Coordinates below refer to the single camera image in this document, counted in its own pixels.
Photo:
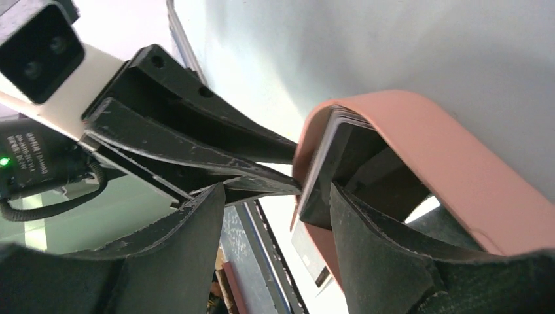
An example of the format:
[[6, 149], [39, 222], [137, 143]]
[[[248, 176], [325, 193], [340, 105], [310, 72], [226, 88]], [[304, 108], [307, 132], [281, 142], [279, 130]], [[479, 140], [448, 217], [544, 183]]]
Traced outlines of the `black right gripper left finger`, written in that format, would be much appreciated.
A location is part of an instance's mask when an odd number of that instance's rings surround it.
[[2, 313], [205, 313], [223, 223], [214, 184], [182, 208], [95, 250], [1, 246]]

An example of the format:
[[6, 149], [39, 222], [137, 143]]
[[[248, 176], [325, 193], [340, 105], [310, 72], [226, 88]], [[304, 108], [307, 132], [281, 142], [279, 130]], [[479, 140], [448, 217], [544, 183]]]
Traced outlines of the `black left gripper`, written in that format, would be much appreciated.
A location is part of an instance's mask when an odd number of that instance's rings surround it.
[[94, 193], [93, 158], [74, 140], [30, 119], [1, 120], [1, 198], [55, 192], [67, 200]]

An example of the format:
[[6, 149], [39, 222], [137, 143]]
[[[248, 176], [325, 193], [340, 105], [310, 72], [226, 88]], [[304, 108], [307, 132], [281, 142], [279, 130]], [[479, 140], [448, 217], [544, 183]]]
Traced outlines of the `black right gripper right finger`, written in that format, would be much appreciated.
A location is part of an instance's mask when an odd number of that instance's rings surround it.
[[554, 251], [499, 256], [425, 235], [331, 187], [350, 313], [553, 313]]

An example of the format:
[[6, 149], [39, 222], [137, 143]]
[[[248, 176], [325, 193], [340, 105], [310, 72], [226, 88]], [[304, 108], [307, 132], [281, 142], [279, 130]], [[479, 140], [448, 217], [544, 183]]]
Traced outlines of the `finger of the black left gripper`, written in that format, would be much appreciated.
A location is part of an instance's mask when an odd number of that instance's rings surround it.
[[108, 97], [84, 119], [97, 155], [182, 205], [215, 184], [227, 205], [264, 196], [295, 195], [292, 177], [183, 135]]
[[139, 49], [105, 85], [82, 119], [108, 97], [203, 144], [254, 162], [291, 164], [296, 143], [257, 124], [161, 46]]

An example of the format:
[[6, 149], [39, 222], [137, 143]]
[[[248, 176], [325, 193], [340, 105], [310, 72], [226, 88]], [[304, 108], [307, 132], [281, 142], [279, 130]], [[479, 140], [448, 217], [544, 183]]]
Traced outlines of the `pink oval plastic tray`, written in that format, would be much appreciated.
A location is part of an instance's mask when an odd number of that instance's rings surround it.
[[331, 111], [366, 120], [486, 251], [514, 256], [554, 248], [554, 204], [441, 106], [386, 90], [325, 101], [307, 117], [293, 158], [304, 183]]

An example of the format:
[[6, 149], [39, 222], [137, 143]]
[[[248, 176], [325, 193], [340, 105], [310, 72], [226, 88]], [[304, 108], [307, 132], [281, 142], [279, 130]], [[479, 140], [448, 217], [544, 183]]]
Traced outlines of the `brown leather card holder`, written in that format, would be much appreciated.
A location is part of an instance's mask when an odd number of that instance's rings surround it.
[[310, 238], [306, 227], [298, 219], [293, 224], [291, 242], [314, 285], [319, 290], [323, 290], [331, 280], [329, 269]]

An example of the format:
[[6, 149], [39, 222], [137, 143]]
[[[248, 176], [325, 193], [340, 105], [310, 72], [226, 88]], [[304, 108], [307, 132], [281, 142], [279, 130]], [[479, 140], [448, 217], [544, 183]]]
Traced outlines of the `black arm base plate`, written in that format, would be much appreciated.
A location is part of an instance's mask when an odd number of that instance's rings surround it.
[[239, 313], [309, 312], [259, 201], [224, 210], [220, 248]]

